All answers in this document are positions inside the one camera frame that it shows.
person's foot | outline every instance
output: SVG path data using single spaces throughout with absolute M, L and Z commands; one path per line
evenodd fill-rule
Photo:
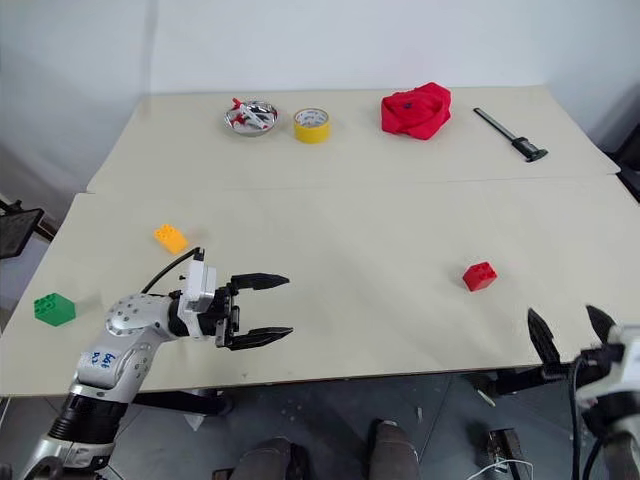
M 407 434 L 391 420 L 377 420 L 369 480 L 419 480 L 418 454 Z
M 261 442 L 240 459 L 231 471 L 217 471 L 221 480 L 310 480 L 311 468 L 306 448 L 291 443 L 285 437 Z

green lego brick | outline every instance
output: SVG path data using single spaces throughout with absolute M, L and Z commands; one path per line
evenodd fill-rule
M 33 302 L 33 309 L 38 320 L 54 327 L 76 318 L 75 304 L 57 293 L 37 299 Z

tape roll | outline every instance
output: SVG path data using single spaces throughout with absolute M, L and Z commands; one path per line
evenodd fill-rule
M 304 143 L 322 143 L 329 138 L 329 114 L 319 108 L 305 108 L 293 116 L 293 130 Z

red cloth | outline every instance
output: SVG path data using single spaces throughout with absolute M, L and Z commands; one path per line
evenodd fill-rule
M 451 118 L 450 106 L 451 92 L 433 82 L 396 92 L 382 99 L 382 130 L 428 140 Z

lego brick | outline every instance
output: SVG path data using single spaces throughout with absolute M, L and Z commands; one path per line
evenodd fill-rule
M 182 232 L 171 225 L 162 225 L 162 227 L 153 232 L 153 236 L 173 255 L 180 253 L 189 245 Z
M 496 278 L 498 278 L 498 274 L 491 268 L 489 262 L 471 265 L 462 277 L 472 292 L 487 288 Z
M 34 301 L 33 310 L 38 320 L 54 327 L 76 318 L 75 304 L 57 293 L 50 293 Z

